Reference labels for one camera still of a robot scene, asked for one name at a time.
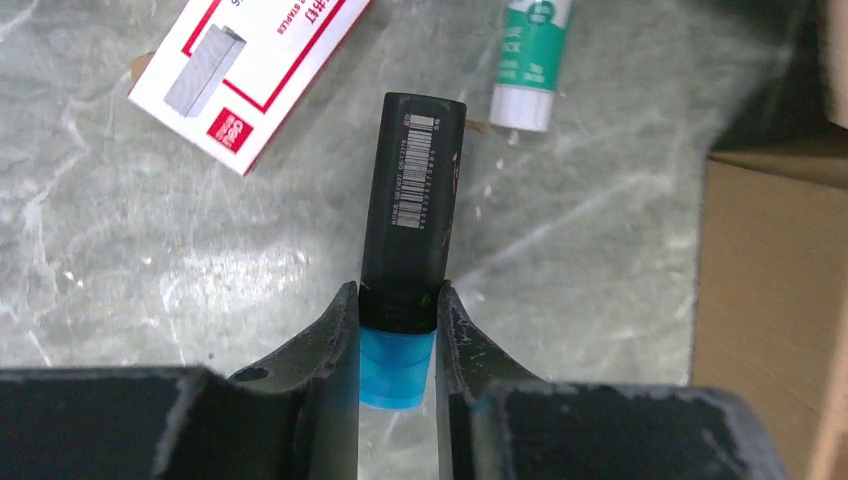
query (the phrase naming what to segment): green glue stick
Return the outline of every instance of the green glue stick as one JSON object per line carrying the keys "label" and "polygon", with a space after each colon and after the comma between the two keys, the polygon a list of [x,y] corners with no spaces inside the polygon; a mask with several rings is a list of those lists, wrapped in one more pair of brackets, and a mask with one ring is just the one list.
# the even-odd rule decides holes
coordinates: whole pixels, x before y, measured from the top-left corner
{"label": "green glue stick", "polygon": [[510,0],[489,123],[547,132],[573,0]]}

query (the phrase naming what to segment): white cap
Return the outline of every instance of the white cap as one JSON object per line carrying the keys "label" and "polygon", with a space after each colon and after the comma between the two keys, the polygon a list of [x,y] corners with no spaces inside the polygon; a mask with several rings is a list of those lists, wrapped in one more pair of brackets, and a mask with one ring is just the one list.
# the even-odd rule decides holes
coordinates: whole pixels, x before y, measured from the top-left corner
{"label": "white cap", "polygon": [[555,98],[552,92],[495,85],[489,123],[517,130],[547,132]]}

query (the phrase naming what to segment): glue stick label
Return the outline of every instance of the glue stick label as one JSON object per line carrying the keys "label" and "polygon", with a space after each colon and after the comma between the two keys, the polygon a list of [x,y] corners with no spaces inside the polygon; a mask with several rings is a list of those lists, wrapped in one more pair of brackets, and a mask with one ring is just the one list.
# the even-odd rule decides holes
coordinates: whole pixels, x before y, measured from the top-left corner
{"label": "glue stick label", "polygon": [[498,85],[554,92],[572,0],[511,0]]}

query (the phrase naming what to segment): black marker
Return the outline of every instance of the black marker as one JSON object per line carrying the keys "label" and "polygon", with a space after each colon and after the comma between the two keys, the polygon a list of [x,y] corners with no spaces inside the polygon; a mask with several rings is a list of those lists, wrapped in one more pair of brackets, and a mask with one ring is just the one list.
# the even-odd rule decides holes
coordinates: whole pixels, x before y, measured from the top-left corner
{"label": "black marker", "polygon": [[360,308],[360,400],[421,404],[445,280],[465,104],[389,93],[371,186]]}

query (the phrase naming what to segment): blue cap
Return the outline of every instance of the blue cap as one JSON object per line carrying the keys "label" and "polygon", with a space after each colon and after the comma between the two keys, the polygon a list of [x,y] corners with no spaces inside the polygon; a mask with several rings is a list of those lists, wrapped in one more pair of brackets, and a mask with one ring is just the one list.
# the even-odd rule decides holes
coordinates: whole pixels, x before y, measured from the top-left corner
{"label": "blue cap", "polygon": [[436,332],[422,335],[359,330],[359,401],[371,408],[421,405]]}

